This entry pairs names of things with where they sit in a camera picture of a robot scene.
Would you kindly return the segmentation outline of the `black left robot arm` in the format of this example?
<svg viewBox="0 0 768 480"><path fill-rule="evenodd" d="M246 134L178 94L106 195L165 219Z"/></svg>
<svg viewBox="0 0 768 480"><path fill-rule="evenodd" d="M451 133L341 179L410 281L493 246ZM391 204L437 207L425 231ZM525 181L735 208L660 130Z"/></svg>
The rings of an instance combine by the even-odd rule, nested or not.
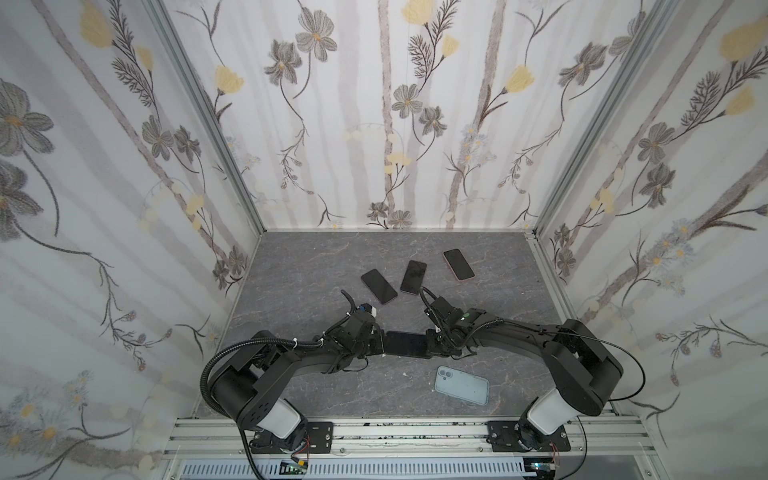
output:
<svg viewBox="0 0 768 480"><path fill-rule="evenodd" d="M384 353L375 307L355 303L347 292L342 295L350 309L313 340L283 339L262 330L222 349L203 368L203 401L235 422L247 452L268 446L294 452L306 446L308 420L283 398L294 377L352 373L353 362L368 363Z"/></svg>

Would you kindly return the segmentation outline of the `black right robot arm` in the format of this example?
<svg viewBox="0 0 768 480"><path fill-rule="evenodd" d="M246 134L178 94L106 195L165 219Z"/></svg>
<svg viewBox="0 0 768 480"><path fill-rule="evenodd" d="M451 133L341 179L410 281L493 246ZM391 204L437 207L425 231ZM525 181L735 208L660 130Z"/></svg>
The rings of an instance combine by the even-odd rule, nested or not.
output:
<svg viewBox="0 0 768 480"><path fill-rule="evenodd" d="M547 368L554 387L517 420L512 444L518 448L543 449L564 424L581 415L597 416L613 400L624 368L609 349L622 348L597 338L581 321L530 324L482 309L464 311L425 287L419 297L435 325L426 333L428 357L459 360L480 348L495 348L539 360Z"/></svg>

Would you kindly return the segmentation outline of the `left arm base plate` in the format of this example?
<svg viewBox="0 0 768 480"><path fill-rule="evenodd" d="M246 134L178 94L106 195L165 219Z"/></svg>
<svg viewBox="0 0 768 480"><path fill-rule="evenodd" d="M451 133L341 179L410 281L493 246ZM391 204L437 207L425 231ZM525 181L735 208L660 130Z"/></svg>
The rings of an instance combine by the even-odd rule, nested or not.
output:
<svg viewBox="0 0 768 480"><path fill-rule="evenodd" d="M249 440L248 446L253 454L328 454L331 452L333 434L332 422L309 421L300 423L285 439L280 439L266 430L257 431Z"/></svg>

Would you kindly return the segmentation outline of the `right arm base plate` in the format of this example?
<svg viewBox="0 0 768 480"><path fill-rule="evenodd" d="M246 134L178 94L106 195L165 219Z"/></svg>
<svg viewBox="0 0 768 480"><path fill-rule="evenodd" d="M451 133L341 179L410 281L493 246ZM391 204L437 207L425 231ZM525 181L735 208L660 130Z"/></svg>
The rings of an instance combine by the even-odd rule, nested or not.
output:
<svg viewBox="0 0 768 480"><path fill-rule="evenodd" d="M488 421L486 442L496 453L570 452L571 445L563 426L544 435L527 422L520 427L516 420Z"/></svg>

